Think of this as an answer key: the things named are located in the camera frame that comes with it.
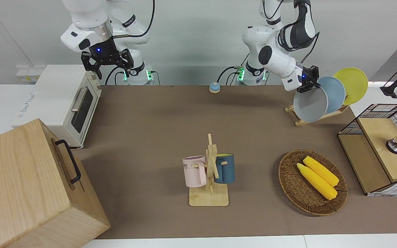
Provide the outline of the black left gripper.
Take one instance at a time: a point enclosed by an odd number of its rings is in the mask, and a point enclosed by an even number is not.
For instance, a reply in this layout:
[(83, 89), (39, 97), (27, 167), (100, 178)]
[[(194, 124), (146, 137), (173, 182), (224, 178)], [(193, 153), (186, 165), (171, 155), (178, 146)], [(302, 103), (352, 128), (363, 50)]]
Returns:
[(311, 87), (321, 88), (321, 85), (318, 83), (319, 79), (319, 67), (318, 66), (311, 66), (306, 68), (303, 66), (302, 70), (302, 86), (297, 88), (297, 91), (301, 94), (310, 91)]

